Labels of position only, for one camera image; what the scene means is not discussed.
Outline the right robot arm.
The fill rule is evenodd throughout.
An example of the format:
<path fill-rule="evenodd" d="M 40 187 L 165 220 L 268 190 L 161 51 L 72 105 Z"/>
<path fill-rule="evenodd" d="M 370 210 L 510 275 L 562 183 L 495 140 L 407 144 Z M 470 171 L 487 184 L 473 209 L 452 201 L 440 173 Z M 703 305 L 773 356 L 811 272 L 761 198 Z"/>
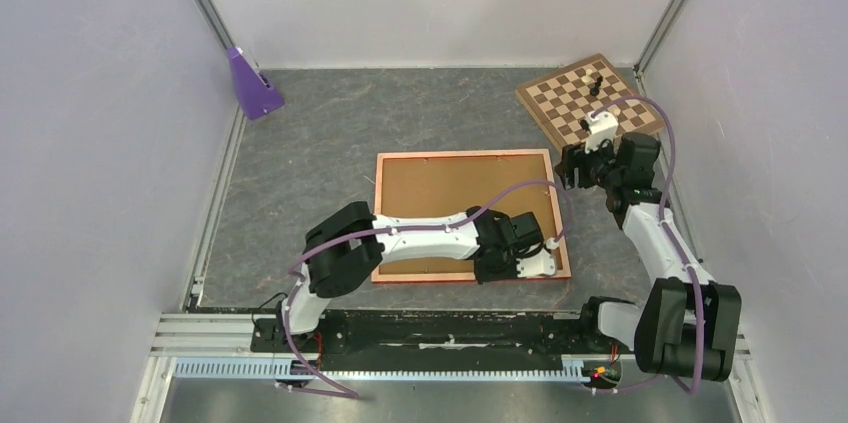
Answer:
<path fill-rule="evenodd" d="M 660 142 L 629 132 L 619 144 L 567 145 L 555 174 L 568 188 L 600 187 L 617 226 L 652 280 L 643 306 L 593 297 L 577 325 L 580 343 L 602 351 L 615 340 L 645 373 L 723 382 L 736 350 L 742 298 L 719 284 L 685 245 L 663 192 L 654 185 Z"/>

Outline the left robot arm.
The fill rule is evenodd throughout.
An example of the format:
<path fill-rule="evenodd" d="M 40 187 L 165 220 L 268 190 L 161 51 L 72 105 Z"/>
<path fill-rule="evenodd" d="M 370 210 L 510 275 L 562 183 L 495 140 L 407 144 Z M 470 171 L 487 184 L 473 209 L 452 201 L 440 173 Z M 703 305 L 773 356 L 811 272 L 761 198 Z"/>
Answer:
<path fill-rule="evenodd" d="M 475 206 L 443 217 L 399 218 L 372 214 L 350 203 L 305 238 L 292 266 L 293 290 L 271 319 L 254 319 L 257 341 L 307 348 L 329 302 L 357 290 L 379 266 L 405 260 L 469 261 L 477 283 L 553 276 L 557 242 L 543 235 L 533 213 L 509 216 Z"/>

